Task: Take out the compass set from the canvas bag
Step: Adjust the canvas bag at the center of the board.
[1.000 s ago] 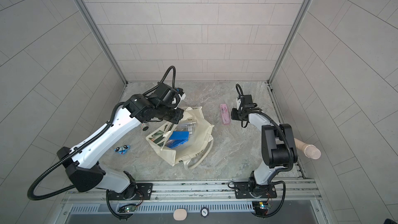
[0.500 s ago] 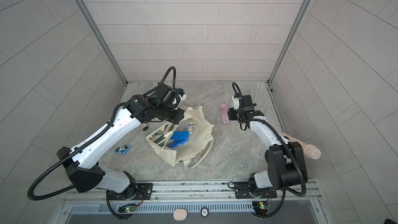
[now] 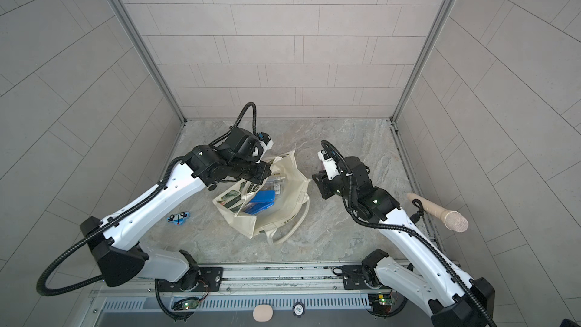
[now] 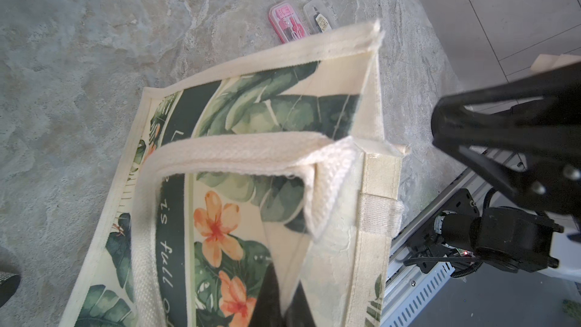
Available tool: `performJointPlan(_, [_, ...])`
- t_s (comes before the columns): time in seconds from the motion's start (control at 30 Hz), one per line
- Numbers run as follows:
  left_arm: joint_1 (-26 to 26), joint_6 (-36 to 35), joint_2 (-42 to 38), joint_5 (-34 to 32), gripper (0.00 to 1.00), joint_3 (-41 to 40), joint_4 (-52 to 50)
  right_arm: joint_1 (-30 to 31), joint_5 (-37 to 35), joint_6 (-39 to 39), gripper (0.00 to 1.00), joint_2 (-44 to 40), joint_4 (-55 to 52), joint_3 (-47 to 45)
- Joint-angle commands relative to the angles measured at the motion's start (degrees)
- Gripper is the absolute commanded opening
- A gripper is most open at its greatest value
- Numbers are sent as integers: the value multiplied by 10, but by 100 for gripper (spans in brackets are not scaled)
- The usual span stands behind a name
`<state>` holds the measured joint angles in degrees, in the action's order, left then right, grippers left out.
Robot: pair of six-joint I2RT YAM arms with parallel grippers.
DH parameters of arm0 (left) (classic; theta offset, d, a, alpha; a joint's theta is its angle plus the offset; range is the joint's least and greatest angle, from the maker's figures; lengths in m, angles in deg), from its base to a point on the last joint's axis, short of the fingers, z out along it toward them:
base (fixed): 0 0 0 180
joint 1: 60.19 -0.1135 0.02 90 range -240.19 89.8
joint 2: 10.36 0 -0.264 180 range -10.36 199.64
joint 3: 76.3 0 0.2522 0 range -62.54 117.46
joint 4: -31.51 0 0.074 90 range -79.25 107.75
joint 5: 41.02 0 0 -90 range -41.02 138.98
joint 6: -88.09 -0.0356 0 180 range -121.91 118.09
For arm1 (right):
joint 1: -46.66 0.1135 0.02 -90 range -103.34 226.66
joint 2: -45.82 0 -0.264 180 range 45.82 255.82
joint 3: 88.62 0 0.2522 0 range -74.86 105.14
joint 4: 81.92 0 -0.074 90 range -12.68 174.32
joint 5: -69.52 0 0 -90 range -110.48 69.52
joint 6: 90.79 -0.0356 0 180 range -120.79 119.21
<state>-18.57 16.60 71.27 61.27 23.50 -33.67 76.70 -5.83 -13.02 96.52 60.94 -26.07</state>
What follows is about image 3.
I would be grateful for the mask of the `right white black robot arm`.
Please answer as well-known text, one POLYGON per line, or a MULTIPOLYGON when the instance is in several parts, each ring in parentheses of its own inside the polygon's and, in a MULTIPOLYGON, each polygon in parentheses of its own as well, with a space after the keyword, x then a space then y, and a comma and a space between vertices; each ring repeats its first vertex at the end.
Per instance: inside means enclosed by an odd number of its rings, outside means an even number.
POLYGON ((473 279, 427 239, 399 202, 373 185, 369 168, 358 157, 344 157, 327 140, 321 146, 324 169, 313 180, 322 198, 341 197, 355 223, 379 231, 414 267, 373 251, 362 262, 369 285, 399 292, 435 326, 493 326, 493 286, 485 278, 473 279))

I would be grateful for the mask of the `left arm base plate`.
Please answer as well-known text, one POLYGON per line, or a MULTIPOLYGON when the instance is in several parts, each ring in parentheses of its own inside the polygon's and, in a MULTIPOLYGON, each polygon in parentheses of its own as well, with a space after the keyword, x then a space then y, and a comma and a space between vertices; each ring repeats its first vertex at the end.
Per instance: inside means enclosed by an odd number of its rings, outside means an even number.
POLYGON ((196 273, 188 271, 178 282, 168 282, 162 279, 157 289, 162 293, 218 292, 223 272, 222 267, 203 266, 197 269, 196 273))

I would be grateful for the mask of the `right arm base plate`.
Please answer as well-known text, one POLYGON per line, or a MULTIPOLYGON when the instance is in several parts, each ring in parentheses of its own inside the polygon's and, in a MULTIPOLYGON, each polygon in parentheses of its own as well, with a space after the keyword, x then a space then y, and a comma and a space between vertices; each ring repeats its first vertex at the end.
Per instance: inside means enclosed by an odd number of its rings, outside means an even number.
POLYGON ((345 290, 371 290, 381 285, 369 266, 343 265, 335 269, 334 273, 342 278, 345 290))

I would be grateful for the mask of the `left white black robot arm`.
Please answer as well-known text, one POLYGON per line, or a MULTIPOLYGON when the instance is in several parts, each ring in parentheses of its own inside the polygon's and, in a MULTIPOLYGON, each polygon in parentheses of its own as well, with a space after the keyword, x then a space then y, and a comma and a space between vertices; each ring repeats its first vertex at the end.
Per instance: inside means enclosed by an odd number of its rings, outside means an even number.
POLYGON ((183 291, 194 289, 199 283, 199 267, 187 251, 155 251, 139 242, 159 220, 198 192, 240 180, 262 185, 271 175, 263 155, 272 147, 272 139, 255 129, 239 127, 247 111, 257 119, 257 106, 250 101, 225 134, 171 160, 161 180, 132 203, 102 219, 91 216, 85 220, 80 227, 83 239, 47 266, 36 283, 37 293, 44 297, 63 295, 99 281, 117 287, 134 278, 165 280, 183 291), (48 287, 48 277, 84 246, 92 252, 100 275, 71 286, 48 287))

